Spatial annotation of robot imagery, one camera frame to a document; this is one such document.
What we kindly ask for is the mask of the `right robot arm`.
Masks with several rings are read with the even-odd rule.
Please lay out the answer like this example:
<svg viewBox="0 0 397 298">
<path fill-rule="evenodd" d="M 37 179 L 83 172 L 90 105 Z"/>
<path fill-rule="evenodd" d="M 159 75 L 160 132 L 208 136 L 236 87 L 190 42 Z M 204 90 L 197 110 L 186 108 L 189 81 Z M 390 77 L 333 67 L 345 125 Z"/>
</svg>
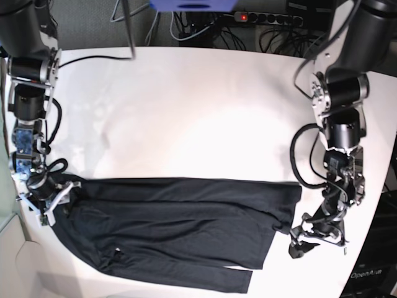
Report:
<svg viewBox="0 0 397 298">
<path fill-rule="evenodd" d="M 7 110 L 16 119 L 11 132 L 15 147 L 9 157 L 11 176 L 18 198 L 35 212 L 38 223 L 53 226 L 55 209 L 67 204 L 71 190 L 81 183 L 55 182 L 56 163 L 46 164 L 54 136 L 42 129 L 50 108 L 60 108 L 53 95 L 61 60 L 49 1 L 1 1 L 1 48 L 11 80 Z"/>
</svg>

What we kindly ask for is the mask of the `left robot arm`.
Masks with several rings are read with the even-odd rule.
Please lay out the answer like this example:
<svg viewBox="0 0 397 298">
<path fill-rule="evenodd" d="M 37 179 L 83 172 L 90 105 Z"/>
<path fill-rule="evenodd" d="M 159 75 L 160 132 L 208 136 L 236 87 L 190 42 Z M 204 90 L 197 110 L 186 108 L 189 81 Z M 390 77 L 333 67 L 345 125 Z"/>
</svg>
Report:
<svg viewBox="0 0 397 298">
<path fill-rule="evenodd" d="M 300 128 L 297 135 L 317 130 L 317 141 L 325 149 L 326 174 L 319 184 L 306 182 L 295 158 L 297 138 L 290 147 L 290 163 L 298 182 L 308 189 L 320 189 L 323 202 L 313 214 L 303 214 L 291 228 L 289 255 L 301 258 L 321 242 L 346 244 L 344 217 L 365 195 L 364 150 L 367 134 L 363 103 L 370 95 L 368 72 L 386 53 L 396 30 L 395 1 L 354 1 L 343 23 L 334 22 L 331 31 L 305 62 L 315 62 L 310 91 L 305 94 L 313 108 L 315 122 Z"/>
</svg>

